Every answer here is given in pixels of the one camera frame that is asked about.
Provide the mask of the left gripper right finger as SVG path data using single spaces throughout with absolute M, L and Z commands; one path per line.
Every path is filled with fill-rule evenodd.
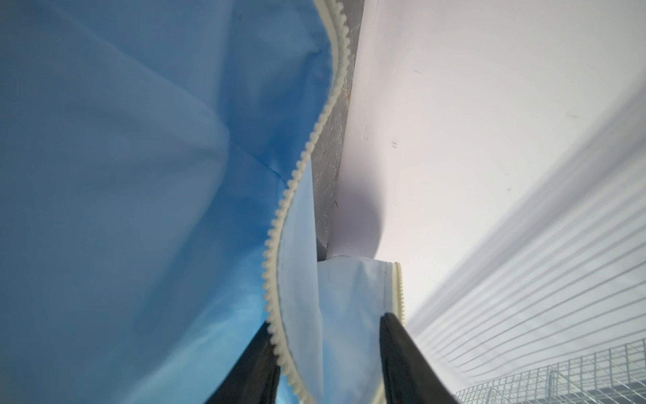
M 456 404 L 394 313 L 380 318 L 380 357 L 388 404 Z

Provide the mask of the light blue zip jacket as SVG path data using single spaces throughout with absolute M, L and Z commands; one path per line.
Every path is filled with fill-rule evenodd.
M 1 400 L 205 403 L 259 328 L 277 403 L 382 403 L 399 264 L 319 261 L 338 1 L 1 4 Z

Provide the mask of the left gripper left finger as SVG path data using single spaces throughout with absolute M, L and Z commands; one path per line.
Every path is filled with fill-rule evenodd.
M 280 368 L 264 323 L 206 404 L 274 404 Z

